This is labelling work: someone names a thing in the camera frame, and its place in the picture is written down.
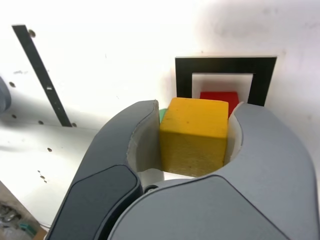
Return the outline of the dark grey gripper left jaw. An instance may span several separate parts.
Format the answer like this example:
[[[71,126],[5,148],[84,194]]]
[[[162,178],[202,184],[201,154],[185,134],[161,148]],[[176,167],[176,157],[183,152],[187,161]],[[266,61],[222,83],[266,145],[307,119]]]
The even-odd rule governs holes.
[[[139,101],[95,135],[47,234],[49,240],[105,240],[144,187],[162,181],[159,104]]]

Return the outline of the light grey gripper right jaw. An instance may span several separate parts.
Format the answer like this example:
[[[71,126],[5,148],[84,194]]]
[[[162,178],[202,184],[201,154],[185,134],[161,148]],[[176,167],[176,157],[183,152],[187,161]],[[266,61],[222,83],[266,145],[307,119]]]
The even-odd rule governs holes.
[[[313,240],[315,168],[299,138],[271,111],[233,112],[231,161],[161,183],[131,204],[111,240]]]

